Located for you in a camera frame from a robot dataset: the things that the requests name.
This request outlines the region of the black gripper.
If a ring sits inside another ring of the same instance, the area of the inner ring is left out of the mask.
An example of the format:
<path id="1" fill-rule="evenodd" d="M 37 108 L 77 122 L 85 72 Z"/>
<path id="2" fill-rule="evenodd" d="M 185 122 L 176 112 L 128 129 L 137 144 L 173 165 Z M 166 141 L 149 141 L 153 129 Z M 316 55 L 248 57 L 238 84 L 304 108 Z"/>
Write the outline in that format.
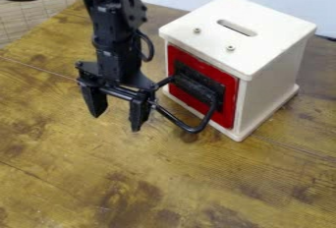
<path id="1" fill-rule="evenodd" d="M 78 61 L 77 83 L 88 110 L 98 118 L 108 108 L 108 96 L 130 101 L 128 119 L 130 130 L 137 132 L 148 120 L 150 106 L 145 100 L 152 99 L 157 89 L 156 83 L 141 72 L 141 62 L 153 57 L 153 44 L 140 31 L 110 46 L 94 42 L 97 61 Z"/>

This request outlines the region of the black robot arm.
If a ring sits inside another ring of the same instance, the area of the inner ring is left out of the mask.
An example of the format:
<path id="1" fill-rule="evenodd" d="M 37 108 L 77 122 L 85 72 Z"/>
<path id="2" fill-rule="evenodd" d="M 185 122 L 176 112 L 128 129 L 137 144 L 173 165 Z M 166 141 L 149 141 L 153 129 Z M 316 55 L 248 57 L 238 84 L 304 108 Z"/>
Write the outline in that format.
<path id="1" fill-rule="evenodd" d="M 36 0 L 8 0 L 28 2 Z M 153 58 L 148 36 L 138 30 L 146 22 L 146 7 L 141 0 L 82 0 L 93 25 L 92 44 L 97 60 L 76 63 L 77 83 L 94 117 L 108 108 L 108 97 L 129 102 L 130 129 L 138 131 L 148 120 L 154 98 L 153 81 L 140 71 Z"/>

